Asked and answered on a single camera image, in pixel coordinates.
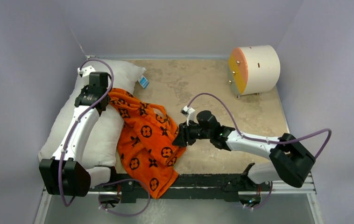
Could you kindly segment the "orange patterned pillowcase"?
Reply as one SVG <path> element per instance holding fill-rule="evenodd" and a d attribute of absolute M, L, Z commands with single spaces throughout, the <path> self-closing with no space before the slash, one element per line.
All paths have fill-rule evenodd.
<path fill-rule="evenodd" d="M 172 144 L 178 125 L 161 105 L 145 103 L 119 88 L 108 95 L 110 106 L 124 121 L 117 144 L 122 166 L 159 199 L 178 178 L 174 166 L 186 151 Z"/>

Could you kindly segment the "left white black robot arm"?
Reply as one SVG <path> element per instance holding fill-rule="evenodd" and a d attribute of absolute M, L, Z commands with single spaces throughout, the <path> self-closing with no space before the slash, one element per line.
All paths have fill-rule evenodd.
<path fill-rule="evenodd" d="M 113 77 L 107 72 L 91 72 L 88 81 L 74 101 L 71 123 L 60 145 L 49 159 L 42 159 L 39 170 L 51 195 L 84 197 L 90 188 L 101 185 L 112 191 L 118 186 L 117 176 L 109 167 L 86 169 L 81 165 L 83 153 L 95 123 L 109 105 Z"/>

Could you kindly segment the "white pillow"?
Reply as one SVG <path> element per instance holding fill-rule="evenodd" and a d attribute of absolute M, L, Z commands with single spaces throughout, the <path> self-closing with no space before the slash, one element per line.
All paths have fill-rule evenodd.
<path fill-rule="evenodd" d="M 133 94 L 135 83 L 143 76 L 146 69 L 126 61 L 105 60 L 104 63 L 90 61 L 86 66 L 92 66 L 95 71 L 108 71 L 109 65 L 114 73 L 114 88 L 123 89 Z M 38 154 L 38 158 L 49 159 L 62 143 L 67 133 L 69 124 L 73 118 L 74 103 L 76 97 L 84 87 L 84 80 L 76 77 L 75 88 L 60 110 L 51 128 L 51 132 L 44 146 Z M 81 165 L 90 169 L 95 166 L 114 166 L 116 163 L 115 153 L 124 120 L 111 105 L 102 112 L 99 120 L 95 123 L 88 138 Z"/>

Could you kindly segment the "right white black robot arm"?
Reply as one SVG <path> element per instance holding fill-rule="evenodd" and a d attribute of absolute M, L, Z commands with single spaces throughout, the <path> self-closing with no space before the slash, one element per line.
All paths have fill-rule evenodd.
<path fill-rule="evenodd" d="M 316 161 L 289 133 L 284 133 L 281 137 L 239 134 L 233 127 L 222 126 L 208 110 L 201 111 L 196 121 L 193 121 L 191 115 L 187 115 L 187 120 L 179 124 L 178 134 L 172 144 L 187 147 L 196 140 L 203 139 L 209 140 L 217 149 L 246 152 L 269 160 L 268 163 L 248 165 L 245 169 L 241 183 L 248 190 L 271 181 L 283 181 L 300 188 Z"/>

